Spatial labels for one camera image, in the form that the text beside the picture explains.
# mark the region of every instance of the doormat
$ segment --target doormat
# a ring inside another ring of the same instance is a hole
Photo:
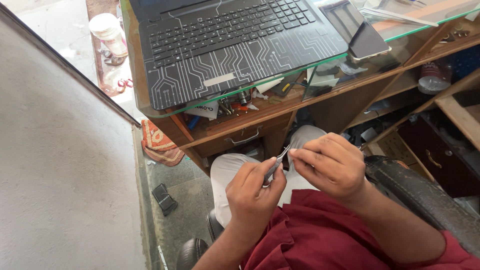
[[[142,120],[142,129],[144,132],[142,148],[149,157],[170,167],[181,161],[185,153],[152,121]]]

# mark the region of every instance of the grey pants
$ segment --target grey pants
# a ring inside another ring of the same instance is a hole
[[[290,146],[291,148],[302,148],[303,145],[311,140],[317,139],[326,132],[310,125],[302,126],[292,136]],[[232,218],[230,207],[228,206],[227,195],[225,188],[232,181],[238,170],[245,162],[259,162],[256,159],[247,157],[242,154],[226,154],[218,157],[212,164],[210,176],[212,180],[213,198],[215,202],[216,219],[225,228]],[[294,189],[315,189],[305,178],[295,171],[293,162],[288,157],[289,171],[284,171],[287,178],[287,186],[282,193],[278,206],[284,203],[290,203],[292,197],[292,190]]]

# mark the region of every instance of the bottle label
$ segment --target bottle label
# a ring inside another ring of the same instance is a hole
[[[422,65],[420,78],[433,76],[444,80],[442,72],[434,62],[428,62]]]

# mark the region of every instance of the black chair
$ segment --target black chair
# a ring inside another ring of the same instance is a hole
[[[398,199],[435,229],[449,230],[465,250],[480,258],[480,220],[465,211],[438,185],[402,162],[384,156],[366,157],[365,164],[367,179],[384,194]],[[223,231],[214,210],[208,213],[207,224],[214,242]],[[177,270],[192,269],[207,248],[202,239],[186,242],[177,258]]]

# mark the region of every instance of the drawer handle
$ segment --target drawer handle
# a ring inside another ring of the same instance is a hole
[[[435,166],[437,166],[438,168],[442,168],[442,166],[440,164],[438,164],[437,162],[435,162],[432,157],[430,156],[430,151],[428,150],[425,150],[425,153],[427,153],[427,156],[428,156],[428,159],[430,160],[431,163],[435,164]]]
[[[250,142],[251,140],[258,138],[258,135],[260,134],[260,130],[262,129],[262,127],[263,127],[263,126],[258,126],[258,127],[257,127],[257,134],[253,135],[252,137],[250,137],[250,138],[248,138],[248,139],[244,139],[244,140],[242,140],[242,141],[234,142],[234,141],[232,140],[232,138],[226,138],[225,141],[226,141],[226,142],[230,141],[230,142],[232,142],[233,145],[235,145],[235,146],[237,146],[237,145],[242,145],[242,144],[246,144],[246,143]]]

